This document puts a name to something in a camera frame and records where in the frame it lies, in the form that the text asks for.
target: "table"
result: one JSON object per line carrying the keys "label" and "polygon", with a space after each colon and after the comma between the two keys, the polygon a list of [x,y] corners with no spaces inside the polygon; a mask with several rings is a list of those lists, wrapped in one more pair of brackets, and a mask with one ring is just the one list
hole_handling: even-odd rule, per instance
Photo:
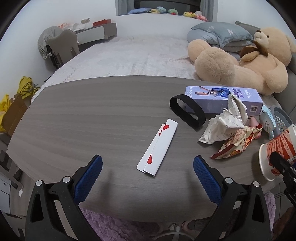
{"label": "table", "polygon": [[[16,128],[7,153],[32,179],[58,182],[95,154],[103,170],[81,207],[144,222],[176,222],[211,216],[216,208],[193,171],[193,159],[236,182],[257,180],[266,192],[277,185],[261,174],[258,150],[266,133],[247,150],[221,160],[209,157],[223,142],[200,143],[208,120],[194,131],[169,108],[186,86],[211,83],[172,77],[117,76],[78,80],[45,88]],[[178,127],[155,176],[136,169],[162,123]]]}

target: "cardboard box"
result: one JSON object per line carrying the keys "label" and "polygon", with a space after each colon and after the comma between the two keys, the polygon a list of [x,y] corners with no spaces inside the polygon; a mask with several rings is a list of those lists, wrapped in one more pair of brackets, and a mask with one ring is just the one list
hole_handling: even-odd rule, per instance
{"label": "cardboard box", "polygon": [[98,22],[94,22],[93,27],[101,26],[103,24],[107,24],[107,23],[111,23],[111,22],[112,22],[111,19],[104,19],[104,20],[101,20]]}
{"label": "cardboard box", "polygon": [[27,109],[28,108],[22,97],[19,94],[15,95],[15,100],[8,108],[2,120],[2,126],[10,136],[14,133]]}
{"label": "cardboard box", "polygon": [[[263,101],[257,90],[240,87],[223,86],[187,86],[185,94],[196,101],[205,113],[220,114],[228,107],[228,96],[234,93],[247,107],[248,116],[260,114]],[[193,110],[185,105],[187,112]]]}

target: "white bedsheet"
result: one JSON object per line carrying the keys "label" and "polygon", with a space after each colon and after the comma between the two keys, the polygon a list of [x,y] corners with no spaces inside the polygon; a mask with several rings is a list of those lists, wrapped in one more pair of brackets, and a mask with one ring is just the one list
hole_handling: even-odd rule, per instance
{"label": "white bedsheet", "polygon": [[[152,75],[199,80],[187,47],[184,39],[165,37],[114,38],[96,44],[59,68],[32,101],[47,86],[95,77]],[[262,99],[269,107],[280,106],[273,96]]]}

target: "black elastic band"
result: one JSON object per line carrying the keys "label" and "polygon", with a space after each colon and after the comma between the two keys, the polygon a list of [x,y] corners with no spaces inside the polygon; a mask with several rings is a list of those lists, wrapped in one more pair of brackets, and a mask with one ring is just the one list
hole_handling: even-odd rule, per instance
{"label": "black elastic band", "polygon": [[[198,120],[193,118],[190,114],[183,110],[182,107],[179,106],[178,99],[193,109],[194,113],[197,115]],[[203,112],[202,108],[198,103],[196,103],[187,95],[182,94],[172,97],[170,100],[170,108],[178,117],[184,120],[193,129],[197,129],[205,123],[205,113]]]}

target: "purple rug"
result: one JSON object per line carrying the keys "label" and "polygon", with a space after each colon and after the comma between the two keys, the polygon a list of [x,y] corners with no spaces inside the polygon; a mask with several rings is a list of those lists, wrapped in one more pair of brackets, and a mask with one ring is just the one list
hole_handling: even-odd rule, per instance
{"label": "purple rug", "polygon": [[[270,227],[272,230],[276,211],[276,202],[274,195],[271,192],[264,194]],[[113,218],[103,214],[98,214],[93,211],[81,208],[85,218],[103,241],[152,241],[150,235],[158,232],[158,225],[156,223],[141,223],[134,221],[127,221],[123,219]],[[203,229],[210,218],[195,220],[195,229],[198,227]]]}

